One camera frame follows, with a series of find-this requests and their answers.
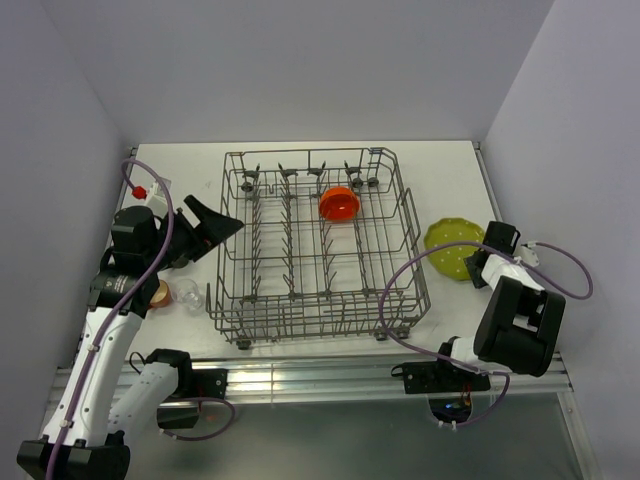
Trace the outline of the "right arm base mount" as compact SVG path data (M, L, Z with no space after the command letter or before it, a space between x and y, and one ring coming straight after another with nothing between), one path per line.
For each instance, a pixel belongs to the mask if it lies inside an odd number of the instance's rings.
M491 388L487 376L472 373L442 360L404 362L391 369L403 381L408 395L485 392Z

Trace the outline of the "orange bowl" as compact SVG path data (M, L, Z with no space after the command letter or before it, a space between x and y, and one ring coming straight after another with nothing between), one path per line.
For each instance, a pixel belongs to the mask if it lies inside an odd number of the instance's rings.
M328 221L346 221L357 216L361 208L358 196L347 187L326 190L320 198L319 215Z

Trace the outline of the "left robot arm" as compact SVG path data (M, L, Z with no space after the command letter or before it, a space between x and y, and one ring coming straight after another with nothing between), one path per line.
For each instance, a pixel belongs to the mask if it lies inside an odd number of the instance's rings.
M137 205L115 214L65 391L41 437L24 441L17 454L31 478L123 479L132 443L160 405L197 399L191 357L172 349L149 354L133 385L114 397L127 352L160 287L159 272L198 261L244 227L192 195L185 204L197 225L180 210L158 218Z

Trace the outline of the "dark brown mug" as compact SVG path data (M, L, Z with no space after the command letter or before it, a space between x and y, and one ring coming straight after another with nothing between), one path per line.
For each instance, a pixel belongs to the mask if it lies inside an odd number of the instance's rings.
M176 260L172 261L170 267L172 269L182 269L190 263L190 260L185 256L180 256Z

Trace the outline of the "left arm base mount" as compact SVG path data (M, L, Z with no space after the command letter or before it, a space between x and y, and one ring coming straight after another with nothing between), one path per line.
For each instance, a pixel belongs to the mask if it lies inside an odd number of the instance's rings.
M228 376L229 371L224 368L194 370L186 387L170 395L158 408L158 427L178 437L182 430L193 429L206 404L225 404Z

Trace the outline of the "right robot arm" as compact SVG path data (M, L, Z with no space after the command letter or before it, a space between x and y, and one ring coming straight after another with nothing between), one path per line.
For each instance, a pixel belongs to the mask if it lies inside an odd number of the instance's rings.
M441 388L457 388L467 377L467 366L496 365L533 377L546 373L566 299L542 287L516 260L519 238L515 226L491 221L483 244L495 251L478 249L464 259L473 286L488 287L492 294L473 337L454 336L441 344L439 353L446 357L432 368Z

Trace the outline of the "green dotted plate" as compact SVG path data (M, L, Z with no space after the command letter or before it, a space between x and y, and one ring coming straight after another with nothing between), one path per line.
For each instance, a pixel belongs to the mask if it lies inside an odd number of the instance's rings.
M484 236L485 230L476 223L464 218L449 217L431 224L423 242L428 250L456 241L481 243ZM464 260L476 250L474 246L454 245L430 254L428 260L438 273L456 281L469 281L470 274Z

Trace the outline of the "clear drinking glass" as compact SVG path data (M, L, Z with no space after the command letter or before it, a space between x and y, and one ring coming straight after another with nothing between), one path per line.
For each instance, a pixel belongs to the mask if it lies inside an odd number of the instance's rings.
M190 312L199 312L203 307L204 300L198 285L191 279L178 280L172 292L174 300Z

